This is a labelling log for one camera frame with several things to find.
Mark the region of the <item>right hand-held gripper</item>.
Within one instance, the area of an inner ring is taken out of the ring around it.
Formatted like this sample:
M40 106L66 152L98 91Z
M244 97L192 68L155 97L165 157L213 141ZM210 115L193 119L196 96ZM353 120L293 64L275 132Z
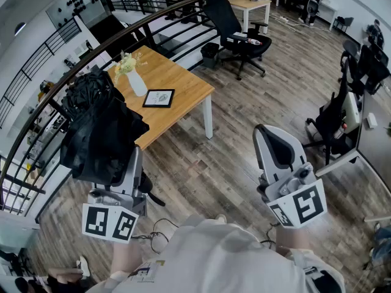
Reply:
M270 184L260 185L258 192L284 228L302 228L327 213L323 182L316 179L297 138L275 126L259 124L253 142L258 165Z

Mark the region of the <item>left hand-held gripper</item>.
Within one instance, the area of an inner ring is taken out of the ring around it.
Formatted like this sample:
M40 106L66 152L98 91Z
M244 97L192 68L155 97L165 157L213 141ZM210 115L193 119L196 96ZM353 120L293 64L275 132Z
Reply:
M93 184L82 206L84 235L123 244L130 242L139 217L147 214L147 195L137 190L141 175L142 150L136 146L122 183L122 193Z

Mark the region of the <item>black cloth bundle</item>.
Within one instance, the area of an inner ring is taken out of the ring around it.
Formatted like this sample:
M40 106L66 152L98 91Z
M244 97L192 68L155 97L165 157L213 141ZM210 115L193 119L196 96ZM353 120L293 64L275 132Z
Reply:
M74 179L122 193L130 157L138 147L136 140L148 132L148 124L127 108L110 75L102 70L77 78L67 89L62 107L70 123L60 146L60 164L71 170ZM137 190L165 206L152 188L142 168Z

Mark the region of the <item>person's right forearm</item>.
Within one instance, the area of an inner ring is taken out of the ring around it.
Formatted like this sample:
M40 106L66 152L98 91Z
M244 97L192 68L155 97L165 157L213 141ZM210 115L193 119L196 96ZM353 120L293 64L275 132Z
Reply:
M310 249L309 235L305 228L288 229L283 226L276 228L276 252L285 255L289 249Z

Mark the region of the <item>person's left forearm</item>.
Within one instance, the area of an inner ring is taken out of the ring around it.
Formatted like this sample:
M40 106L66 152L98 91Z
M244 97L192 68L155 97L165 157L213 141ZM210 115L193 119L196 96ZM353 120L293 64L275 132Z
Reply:
M128 244L113 243L111 274L116 272L134 272L142 264L141 245L136 240Z

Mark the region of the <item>black office chair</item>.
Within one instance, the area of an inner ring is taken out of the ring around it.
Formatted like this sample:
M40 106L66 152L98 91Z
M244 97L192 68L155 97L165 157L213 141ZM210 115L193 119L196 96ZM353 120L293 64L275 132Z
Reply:
M351 91L360 97L364 91L374 95L382 86L383 80L391 75L388 69L389 58L375 43L363 45L361 52L351 40L343 42L340 58L342 73L346 72L347 84Z
M250 28L248 31L242 30L241 24L228 0L205 0L202 10L215 25L220 35L220 45L232 53L230 57L222 58L221 63L233 61L240 63L236 79L241 80L241 72L245 63L249 63L260 70L260 76L265 77L265 69L255 63L254 59L258 58L261 60L262 55L271 46L271 38L260 33L260 27L268 27L268 25L262 21L252 21L253 28ZM244 40L237 39L233 36L235 32L246 34L247 38ZM262 42L262 45L251 45L246 42L248 38L257 39Z
M354 148L358 139L358 128L351 132L346 132L348 124L345 122L346 112L343 111L343 103L348 96L348 62L342 67L342 79L338 95L332 94L331 100L327 105L320 108L320 114L314 120L306 119L306 123L313 124L321 136L321 140L304 145L308 147L325 146L326 154L325 165L329 165L331 154L344 155Z

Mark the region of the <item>white ceramic vase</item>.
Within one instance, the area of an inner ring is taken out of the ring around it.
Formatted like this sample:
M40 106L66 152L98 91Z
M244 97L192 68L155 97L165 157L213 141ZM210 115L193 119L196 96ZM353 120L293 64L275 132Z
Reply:
M145 85L144 80L141 78L141 76L135 69L127 73L126 76L136 96L142 97L147 94L147 86Z

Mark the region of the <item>wooden table with white legs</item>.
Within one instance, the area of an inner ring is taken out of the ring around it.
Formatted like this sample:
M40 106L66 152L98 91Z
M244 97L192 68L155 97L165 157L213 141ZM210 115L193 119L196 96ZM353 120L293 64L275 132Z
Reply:
M135 53L141 54L140 63L146 62L138 66L136 71L149 90L175 90L169 108L143 107L145 98L136 96L126 76L120 76L115 82L115 87L125 98L126 106L142 115L143 121L150 127L148 132L136 140L136 144L142 150L146 149L199 104L203 107L205 135L208 139L212 138L211 94L214 87L147 46L141 46Z

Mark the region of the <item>yellow and white flower bouquet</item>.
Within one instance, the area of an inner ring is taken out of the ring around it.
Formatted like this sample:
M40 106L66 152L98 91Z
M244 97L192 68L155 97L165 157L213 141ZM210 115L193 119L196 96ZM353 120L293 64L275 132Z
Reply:
M130 73L136 69L141 64L142 53L137 52L131 54L125 51L120 53L120 61L115 66L115 78L114 83L118 83L121 75Z

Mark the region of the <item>person's beige shirt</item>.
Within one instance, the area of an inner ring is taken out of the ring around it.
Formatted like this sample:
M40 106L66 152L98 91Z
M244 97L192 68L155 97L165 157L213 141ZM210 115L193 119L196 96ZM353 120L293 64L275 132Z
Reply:
M340 272L314 252L285 255L233 223L192 215L162 252L87 293L346 293Z

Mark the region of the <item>black trash bin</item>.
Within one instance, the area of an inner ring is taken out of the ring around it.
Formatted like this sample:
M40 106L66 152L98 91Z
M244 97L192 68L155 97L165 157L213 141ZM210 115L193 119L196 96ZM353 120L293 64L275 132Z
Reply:
M200 52L202 55L203 65L207 68L214 68L217 62L217 54L219 45L217 43L209 42L205 44Z

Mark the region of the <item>black metal railing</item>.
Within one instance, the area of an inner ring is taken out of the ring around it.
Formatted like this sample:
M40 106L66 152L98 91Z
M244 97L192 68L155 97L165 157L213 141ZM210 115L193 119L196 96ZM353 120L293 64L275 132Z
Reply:
M27 215L36 198L46 193L44 187L60 165L58 162L52 162L54 157L58 155L59 149L53 150L46 159L42 159L42 155L58 133L65 129L69 121L65 109L60 105L60 102L56 101L55 97L66 85L74 82L77 74L83 68L103 54L113 43L128 34L135 36L133 42L125 48L126 51L141 45L148 45L151 49L158 50L160 45L155 43L153 37L175 23L168 23L157 31L151 31L150 23L169 13L183 12L186 7L190 7L192 12L187 14L188 18L203 15L202 0L179 0L177 2L165 0L166 6L156 6L154 13L140 0L108 1L112 2L116 10L122 10L125 13L140 9L144 18L122 29L83 57L61 77L31 113L12 145L4 166L0 168L0 209L2 211L16 215Z

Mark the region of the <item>small wooden desk, white legs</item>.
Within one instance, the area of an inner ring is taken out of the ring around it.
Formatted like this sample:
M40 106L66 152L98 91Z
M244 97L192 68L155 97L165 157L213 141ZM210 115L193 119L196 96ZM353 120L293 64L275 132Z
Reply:
M264 23L268 25L269 22L269 14L271 9L271 1L270 0L259 0L259 1L251 1L251 0L228 0L233 9L240 10L243 13L243 30L247 31L249 28L249 12L251 10L264 8L265 9L265 18Z

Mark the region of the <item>black picture frame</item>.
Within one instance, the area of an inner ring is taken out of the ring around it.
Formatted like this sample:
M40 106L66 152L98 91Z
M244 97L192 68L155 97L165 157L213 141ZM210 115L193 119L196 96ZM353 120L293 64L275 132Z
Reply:
M174 89L148 90L142 107L170 108L174 93Z

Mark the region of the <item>white wall board, black knobs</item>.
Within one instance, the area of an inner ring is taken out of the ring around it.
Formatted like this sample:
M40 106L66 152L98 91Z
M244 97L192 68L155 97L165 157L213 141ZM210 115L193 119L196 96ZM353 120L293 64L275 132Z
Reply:
M57 28L69 23L75 16L91 28L108 16L101 0L56 0L46 13Z

